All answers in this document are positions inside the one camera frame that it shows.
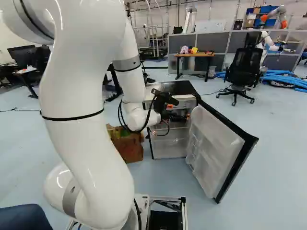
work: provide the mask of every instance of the black monitor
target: black monitor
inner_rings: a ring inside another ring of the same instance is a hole
[[[27,65],[32,65],[33,57],[36,52],[35,45],[20,46],[8,48],[11,57],[16,61],[16,64],[22,68],[27,68]]]

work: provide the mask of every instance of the brown box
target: brown box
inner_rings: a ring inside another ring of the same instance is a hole
[[[260,13],[260,7],[255,7],[254,8],[254,13]]]
[[[106,128],[115,148],[118,150],[125,163],[143,160],[144,149],[142,142],[144,142],[144,136],[142,133],[130,133],[128,136],[121,137],[120,134],[124,130],[123,127],[113,127],[107,124]]]

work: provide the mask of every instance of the light blue floor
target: light blue floor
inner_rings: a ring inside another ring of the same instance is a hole
[[[165,66],[145,63],[146,66]],[[147,70],[150,78],[173,81],[167,70]],[[300,66],[297,74],[306,75]],[[190,80],[199,94],[217,91],[229,83],[221,79],[205,83]],[[27,97],[25,87],[0,95],[0,110],[18,107],[39,109],[38,100]],[[305,230],[307,228],[307,93],[258,85],[248,92],[254,104],[239,97],[203,100],[235,122],[259,142],[245,162],[221,204],[205,197],[184,159],[151,160],[144,144],[144,161],[129,165],[137,193],[186,196],[190,230]],[[119,100],[105,105],[106,120],[119,125]],[[42,206],[54,230],[65,229],[69,218],[43,198],[46,175],[60,161],[38,112],[0,113],[0,206],[36,203]]]

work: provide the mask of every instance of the cubicle partition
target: cubicle partition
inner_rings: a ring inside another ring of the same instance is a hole
[[[247,33],[262,30],[234,30],[217,33],[172,34],[168,37],[168,72],[176,73],[177,58],[182,46],[195,46],[201,51],[212,50],[215,57],[211,65],[216,71],[223,71],[232,63],[238,48],[244,47]],[[268,51],[264,65],[269,69],[294,71],[307,44],[307,30],[266,30],[274,42],[286,41],[289,49],[296,52],[275,53]],[[205,57],[185,57],[181,59],[180,68],[184,74],[204,74],[207,69]]]

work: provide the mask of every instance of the fridge door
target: fridge door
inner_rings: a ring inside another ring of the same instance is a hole
[[[258,140],[198,99],[190,115],[186,162],[209,198],[221,202]]]

